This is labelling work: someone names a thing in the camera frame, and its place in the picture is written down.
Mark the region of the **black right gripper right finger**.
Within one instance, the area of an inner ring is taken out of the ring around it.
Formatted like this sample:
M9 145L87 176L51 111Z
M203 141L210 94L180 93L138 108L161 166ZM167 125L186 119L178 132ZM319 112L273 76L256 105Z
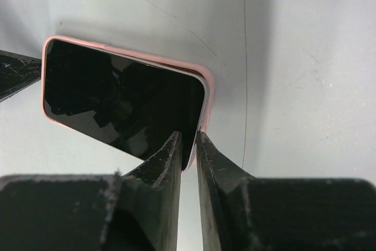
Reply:
M256 178L197 134L204 250L374 250L375 186Z

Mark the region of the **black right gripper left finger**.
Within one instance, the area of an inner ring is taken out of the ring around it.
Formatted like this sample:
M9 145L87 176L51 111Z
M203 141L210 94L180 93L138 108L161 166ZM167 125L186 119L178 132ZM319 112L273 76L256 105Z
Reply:
M182 135L125 175L1 177L2 250L175 250Z

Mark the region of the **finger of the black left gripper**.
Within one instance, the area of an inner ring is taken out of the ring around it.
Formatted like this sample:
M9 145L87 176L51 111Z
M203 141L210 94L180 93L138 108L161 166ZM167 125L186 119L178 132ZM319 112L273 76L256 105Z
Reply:
M1 102L41 79L41 59L1 51Z

